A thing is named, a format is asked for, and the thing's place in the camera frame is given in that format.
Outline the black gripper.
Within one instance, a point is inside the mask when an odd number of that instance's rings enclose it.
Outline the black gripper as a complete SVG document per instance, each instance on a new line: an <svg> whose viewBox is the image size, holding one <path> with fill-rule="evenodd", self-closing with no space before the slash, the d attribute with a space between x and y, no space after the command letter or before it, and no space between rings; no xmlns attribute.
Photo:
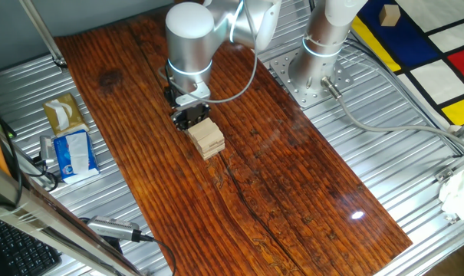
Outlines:
<svg viewBox="0 0 464 276"><path fill-rule="evenodd" d="M178 130L185 131L192 126L188 113L193 115L193 124L200 123L209 116L210 107L200 96L209 96L209 91L197 90L187 94L176 87L165 87L164 97L175 111L171 120Z"/></svg>

